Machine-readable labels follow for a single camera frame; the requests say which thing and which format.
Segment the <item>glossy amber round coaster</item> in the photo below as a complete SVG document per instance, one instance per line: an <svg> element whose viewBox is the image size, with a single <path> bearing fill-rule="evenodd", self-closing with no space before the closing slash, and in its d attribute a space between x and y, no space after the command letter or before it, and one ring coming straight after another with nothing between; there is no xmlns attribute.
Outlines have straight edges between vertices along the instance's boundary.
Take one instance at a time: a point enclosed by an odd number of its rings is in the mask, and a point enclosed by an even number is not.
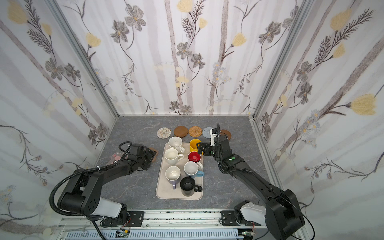
<svg viewBox="0 0 384 240"><path fill-rule="evenodd" d="M232 135L228 130L221 130L220 135L227 137L228 140L230 140L232 138Z"/></svg>

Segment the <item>pink flower shaped coaster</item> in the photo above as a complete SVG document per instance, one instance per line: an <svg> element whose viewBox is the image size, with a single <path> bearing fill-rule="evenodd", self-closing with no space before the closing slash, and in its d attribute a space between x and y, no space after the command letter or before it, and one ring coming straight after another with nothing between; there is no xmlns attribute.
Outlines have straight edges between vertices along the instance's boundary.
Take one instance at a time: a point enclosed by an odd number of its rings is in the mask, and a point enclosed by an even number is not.
<svg viewBox="0 0 384 240"><path fill-rule="evenodd" d="M122 157L123 153L114 153L111 156L111 159L107 162L107 165L115 165L119 161L125 161L126 157Z"/></svg>

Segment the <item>brown paw shaped coaster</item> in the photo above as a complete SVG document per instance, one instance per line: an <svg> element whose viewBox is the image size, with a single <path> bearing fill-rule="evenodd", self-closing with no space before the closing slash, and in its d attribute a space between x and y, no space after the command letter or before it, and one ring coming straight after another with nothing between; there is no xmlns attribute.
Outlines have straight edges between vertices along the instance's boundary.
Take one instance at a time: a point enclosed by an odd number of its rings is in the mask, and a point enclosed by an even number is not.
<svg viewBox="0 0 384 240"><path fill-rule="evenodd" d="M151 154L151 163L153 163L153 162L156 161L159 152L156 149L152 148L152 147L149 148L149 151L150 151L150 154Z"/></svg>

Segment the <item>dark wooden round coaster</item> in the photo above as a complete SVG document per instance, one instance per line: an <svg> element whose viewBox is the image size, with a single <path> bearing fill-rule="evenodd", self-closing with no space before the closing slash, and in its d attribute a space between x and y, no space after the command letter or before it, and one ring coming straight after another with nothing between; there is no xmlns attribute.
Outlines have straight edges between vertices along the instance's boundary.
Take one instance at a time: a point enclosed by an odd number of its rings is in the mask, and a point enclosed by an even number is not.
<svg viewBox="0 0 384 240"><path fill-rule="evenodd" d="M189 134L189 129L185 126L177 126L174 129L174 135L179 138L184 138Z"/></svg>

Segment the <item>woven rattan round coaster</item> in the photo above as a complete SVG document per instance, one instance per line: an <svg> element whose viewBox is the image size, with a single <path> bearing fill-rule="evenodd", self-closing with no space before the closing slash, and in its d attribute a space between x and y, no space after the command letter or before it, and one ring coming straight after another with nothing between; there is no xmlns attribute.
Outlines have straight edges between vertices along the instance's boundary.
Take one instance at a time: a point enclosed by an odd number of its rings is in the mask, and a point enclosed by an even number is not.
<svg viewBox="0 0 384 240"><path fill-rule="evenodd" d="M198 126L193 126L189 128L188 133L191 137L198 138L203 134L203 130Z"/></svg>

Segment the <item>colourful woven round coaster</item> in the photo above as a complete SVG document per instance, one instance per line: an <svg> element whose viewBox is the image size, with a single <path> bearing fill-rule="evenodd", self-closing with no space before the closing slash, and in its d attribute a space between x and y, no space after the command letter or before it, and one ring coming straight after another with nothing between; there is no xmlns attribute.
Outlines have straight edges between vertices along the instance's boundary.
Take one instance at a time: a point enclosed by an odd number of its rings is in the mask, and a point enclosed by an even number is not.
<svg viewBox="0 0 384 240"><path fill-rule="evenodd" d="M157 131L157 137L160 139L167 139L171 136L171 133L172 131L169 128L163 127Z"/></svg>

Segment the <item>speckled white mug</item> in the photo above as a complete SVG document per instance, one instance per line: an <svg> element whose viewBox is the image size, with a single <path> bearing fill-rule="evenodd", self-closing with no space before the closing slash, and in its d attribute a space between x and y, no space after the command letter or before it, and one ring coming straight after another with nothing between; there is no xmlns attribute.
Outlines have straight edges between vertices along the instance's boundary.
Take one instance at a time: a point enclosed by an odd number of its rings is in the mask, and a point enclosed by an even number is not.
<svg viewBox="0 0 384 240"><path fill-rule="evenodd" d="M183 147L183 140L180 137L170 138L168 144L170 148L177 150L179 154L185 153L185 148Z"/></svg>

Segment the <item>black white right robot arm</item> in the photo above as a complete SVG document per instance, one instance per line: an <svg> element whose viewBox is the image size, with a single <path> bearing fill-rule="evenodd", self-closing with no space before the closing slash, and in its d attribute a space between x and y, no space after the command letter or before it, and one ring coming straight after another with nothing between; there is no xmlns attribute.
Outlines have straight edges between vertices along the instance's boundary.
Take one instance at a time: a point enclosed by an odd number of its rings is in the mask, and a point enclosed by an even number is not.
<svg viewBox="0 0 384 240"><path fill-rule="evenodd" d="M248 163L230 148L224 136L213 137L210 143L197 143L198 153L213 157L223 174L241 181L265 203L263 220L272 236L286 240L305 225L296 195L291 190L281 190L257 174Z"/></svg>

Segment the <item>grey blue woven coaster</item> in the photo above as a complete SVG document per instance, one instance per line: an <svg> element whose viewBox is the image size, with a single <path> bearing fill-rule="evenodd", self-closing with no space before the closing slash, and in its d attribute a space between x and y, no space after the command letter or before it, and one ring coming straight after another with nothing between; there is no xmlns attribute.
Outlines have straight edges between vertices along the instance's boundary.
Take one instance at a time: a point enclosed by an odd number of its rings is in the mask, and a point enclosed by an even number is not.
<svg viewBox="0 0 384 240"><path fill-rule="evenodd" d="M206 138L206 139L210 139L211 138L211 131L212 131L212 127L205 127L203 129L203 137Z"/></svg>

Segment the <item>yellow mug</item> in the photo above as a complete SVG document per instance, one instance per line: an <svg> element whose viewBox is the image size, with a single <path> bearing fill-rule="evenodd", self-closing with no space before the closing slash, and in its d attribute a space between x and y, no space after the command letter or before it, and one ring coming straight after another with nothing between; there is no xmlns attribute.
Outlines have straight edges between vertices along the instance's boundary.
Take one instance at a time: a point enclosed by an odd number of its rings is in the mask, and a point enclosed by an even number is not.
<svg viewBox="0 0 384 240"><path fill-rule="evenodd" d="M189 146L190 146L190 152L197 152L198 151L198 146L197 146L197 144L198 143L201 143L202 141L201 140L199 140L199 139L193 139L193 140L191 140L190 141L190 144L189 144Z"/></svg>

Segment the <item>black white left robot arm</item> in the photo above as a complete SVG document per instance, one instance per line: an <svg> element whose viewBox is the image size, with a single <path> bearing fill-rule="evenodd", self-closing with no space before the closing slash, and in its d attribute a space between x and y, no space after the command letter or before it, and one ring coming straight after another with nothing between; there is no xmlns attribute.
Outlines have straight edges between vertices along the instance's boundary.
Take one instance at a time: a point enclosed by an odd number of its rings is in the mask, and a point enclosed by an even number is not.
<svg viewBox="0 0 384 240"><path fill-rule="evenodd" d="M106 166L78 169L61 180L52 190L49 203L56 213L63 216L87 217L91 221L102 218L102 227L121 227L131 216L127 205L101 197L105 184L134 172L146 171L156 160L158 151L142 144L124 142L121 154L114 154Z"/></svg>

